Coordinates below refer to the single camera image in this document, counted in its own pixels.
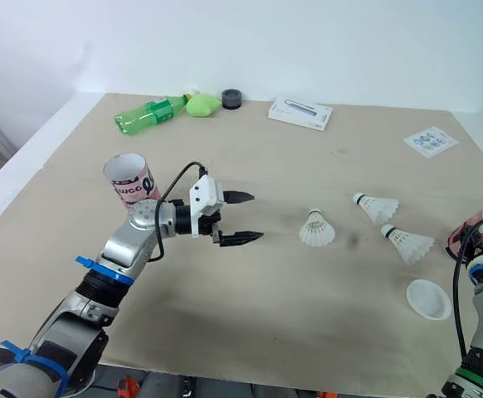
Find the badminton shuttlecock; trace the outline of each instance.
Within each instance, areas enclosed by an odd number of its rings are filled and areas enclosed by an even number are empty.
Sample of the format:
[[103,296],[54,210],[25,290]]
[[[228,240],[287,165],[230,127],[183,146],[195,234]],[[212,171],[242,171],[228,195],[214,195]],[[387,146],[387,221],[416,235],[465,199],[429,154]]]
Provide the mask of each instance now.
[[354,203],[365,210],[368,218],[370,218],[377,226],[388,222],[394,212],[398,209],[399,204],[396,199],[368,197],[364,193],[354,194],[353,200]]
[[392,241],[398,253],[408,265],[418,262],[432,248],[434,239],[429,236],[410,234],[386,224],[380,230],[382,235]]
[[308,246],[324,246],[335,238],[334,228],[323,218],[321,210],[312,209],[308,215],[308,220],[300,228],[300,240]]

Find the blue strap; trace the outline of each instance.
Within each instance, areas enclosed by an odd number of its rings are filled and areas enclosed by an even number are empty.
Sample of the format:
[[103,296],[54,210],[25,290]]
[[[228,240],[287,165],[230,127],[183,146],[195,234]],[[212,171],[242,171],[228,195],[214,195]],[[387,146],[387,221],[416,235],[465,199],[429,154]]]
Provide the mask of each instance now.
[[130,286],[131,284],[134,283],[134,279],[131,279],[129,276],[118,274],[117,272],[114,272],[112,269],[104,267],[103,265],[98,264],[91,259],[86,259],[85,257],[78,255],[76,258],[76,261],[79,264],[83,265],[85,268],[93,269],[95,272],[99,272],[100,274],[108,276],[111,279],[117,280],[122,284],[127,284],[128,286]]
[[64,367],[62,367],[57,362],[52,361],[51,359],[39,357],[38,355],[32,355],[32,352],[29,351],[29,349],[24,348],[22,350],[20,347],[15,346],[9,340],[4,340],[0,344],[2,344],[10,352],[15,354],[15,362],[17,363],[36,362],[55,371],[61,378],[61,384],[57,389],[56,397],[59,398],[60,396],[62,396],[62,393],[65,392],[65,388],[68,385],[68,373],[66,372]]
[[472,268],[470,268],[468,270],[468,274],[470,275],[471,277],[471,282],[476,285],[477,284],[477,281],[474,279],[474,273],[476,271],[481,271],[483,270],[483,264],[478,264],[478,265],[474,265]]

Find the green plastic bottle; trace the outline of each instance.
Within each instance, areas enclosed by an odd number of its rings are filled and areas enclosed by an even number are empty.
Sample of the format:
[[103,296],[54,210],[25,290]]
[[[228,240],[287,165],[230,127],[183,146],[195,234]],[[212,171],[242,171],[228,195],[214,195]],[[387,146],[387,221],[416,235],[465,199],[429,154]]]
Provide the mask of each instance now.
[[190,97],[190,94],[185,94],[182,97],[164,97],[160,101],[151,101],[117,114],[115,122],[122,133],[135,135],[142,129],[171,119],[186,105]]

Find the sticker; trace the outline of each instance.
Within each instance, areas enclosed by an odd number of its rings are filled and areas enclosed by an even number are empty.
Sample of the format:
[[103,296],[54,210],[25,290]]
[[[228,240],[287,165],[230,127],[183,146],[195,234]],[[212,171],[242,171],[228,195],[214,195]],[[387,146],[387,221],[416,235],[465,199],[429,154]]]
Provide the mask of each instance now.
[[427,159],[433,158],[459,143],[459,141],[435,126],[415,133],[403,140],[404,143],[421,153]]

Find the black wire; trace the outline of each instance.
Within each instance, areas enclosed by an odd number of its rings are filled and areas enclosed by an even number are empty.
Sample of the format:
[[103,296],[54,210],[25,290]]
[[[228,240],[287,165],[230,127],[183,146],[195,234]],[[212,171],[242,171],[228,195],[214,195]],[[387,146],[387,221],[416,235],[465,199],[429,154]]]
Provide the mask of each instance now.
[[169,193],[172,191],[173,187],[175,187],[175,184],[177,184],[178,180],[181,179],[183,174],[191,167],[191,166],[199,166],[199,177],[201,177],[203,174],[207,173],[207,169],[200,163],[200,162],[190,162],[187,164],[183,170],[175,177],[175,179],[172,181],[166,192],[162,195],[162,197],[157,201],[157,206],[155,207],[155,233],[157,236],[157,244],[159,245],[159,255],[157,257],[153,257],[152,259],[148,260],[148,263],[151,263],[153,261],[159,261],[164,257],[164,245],[162,243],[162,235],[160,232],[159,228],[159,215],[160,215],[160,205],[166,200],[166,197],[168,197]]
[[476,222],[466,233],[463,241],[461,242],[461,247],[459,249],[459,255],[457,256],[456,267],[454,268],[454,276],[452,279],[452,296],[454,301],[454,320],[456,321],[456,332],[457,341],[459,342],[459,350],[461,351],[461,358],[466,357],[466,344],[465,336],[463,336],[463,328],[461,326],[461,315],[459,314],[459,273],[461,272],[461,264],[463,263],[463,258],[465,257],[466,247],[470,241],[474,232],[477,231],[480,226],[483,225],[483,219]]

